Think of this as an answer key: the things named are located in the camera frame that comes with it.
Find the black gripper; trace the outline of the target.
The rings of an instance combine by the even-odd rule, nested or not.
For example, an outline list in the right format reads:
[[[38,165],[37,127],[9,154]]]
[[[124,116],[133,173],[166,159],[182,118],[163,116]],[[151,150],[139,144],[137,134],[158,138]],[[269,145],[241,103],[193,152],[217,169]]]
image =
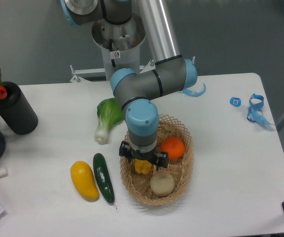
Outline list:
[[[131,163],[134,159],[147,160],[156,166],[157,171],[159,171],[161,167],[167,168],[169,165],[169,156],[167,152],[157,153],[155,148],[147,152],[143,152],[140,148],[134,150],[133,146],[130,146],[126,141],[121,142],[119,155],[125,157],[128,163]]]

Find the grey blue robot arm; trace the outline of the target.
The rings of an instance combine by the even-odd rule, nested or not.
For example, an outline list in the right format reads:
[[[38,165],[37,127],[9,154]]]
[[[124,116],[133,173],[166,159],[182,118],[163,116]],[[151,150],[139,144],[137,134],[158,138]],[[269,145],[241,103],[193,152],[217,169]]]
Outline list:
[[[106,78],[127,124],[129,142],[119,154],[167,167],[169,156],[157,153],[159,114],[152,100],[187,89],[197,81],[194,63],[184,59],[163,0],[64,0],[71,24],[93,24],[92,37],[101,48]]]

